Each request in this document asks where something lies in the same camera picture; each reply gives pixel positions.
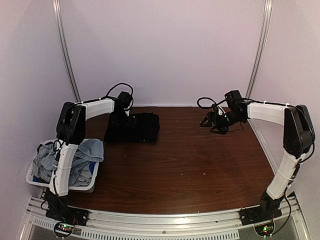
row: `wooden table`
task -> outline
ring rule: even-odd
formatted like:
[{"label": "wooden table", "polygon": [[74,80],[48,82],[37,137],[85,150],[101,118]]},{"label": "wooden table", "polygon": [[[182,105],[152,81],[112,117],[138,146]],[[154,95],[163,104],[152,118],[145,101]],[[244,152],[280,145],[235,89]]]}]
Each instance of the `wooden table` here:
[{"label": "wooden table", "polygon": [[[136,107],[159,115],[154,143],[104,145],[93,193],[70,192],[70,205],[132,214],[211,212],[257,205],[273,171],[249,124],[226,135],[199,127],[207,110]],[[86,124],[103,140],[107,114]],[[240,129],[235,124],[230,130]]]}]

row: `metal bar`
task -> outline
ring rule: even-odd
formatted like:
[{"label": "metal bar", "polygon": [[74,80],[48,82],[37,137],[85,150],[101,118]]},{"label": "metal bar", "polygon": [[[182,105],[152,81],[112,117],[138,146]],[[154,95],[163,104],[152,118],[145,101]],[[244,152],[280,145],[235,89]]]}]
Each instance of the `metal bar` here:
[{"label": "metal bar", "polygon": [[254,60],[254,64],[251,72],[250,82],[245,94],[246,98],[250,98],[256,79],[257,79],[259,67],[262,61],[263,51],[266,45],[266,40],[269,32],[271,14],[272,14],[272,0],[265,0],[260,38],[259,38],[258,48],[256,51],[256,56],[255,56],[255,60]]},{"label": "metal bar", "polygon": [[67,41],[66,41],[66,36],[64,31],[61,9],[60,9],[60,0],[52,0],[52,4],[53,4],[54,17],[56,21],[56,27],[58,31],[59,40],[60,40],[63,61],[66,68],[66,73],[69,78],[74,99],[76,100],[76,102],[80,102],[81,98],[80,98],[79,90],[76,84],[74,72],[71,66],[68,47],[67,47]]}]

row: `folded black garment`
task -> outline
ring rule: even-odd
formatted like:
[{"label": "folded black garment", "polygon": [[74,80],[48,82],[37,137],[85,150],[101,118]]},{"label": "folded black garment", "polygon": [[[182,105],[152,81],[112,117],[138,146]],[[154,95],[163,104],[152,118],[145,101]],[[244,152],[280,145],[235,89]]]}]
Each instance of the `folded black garment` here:
[{"label": "folded black garment", "polygon": [[160,129],[159,116],[153,113],[131,114],[120,120],[116,113],[111,113],[105,143],[149,143],[158,138]]}]

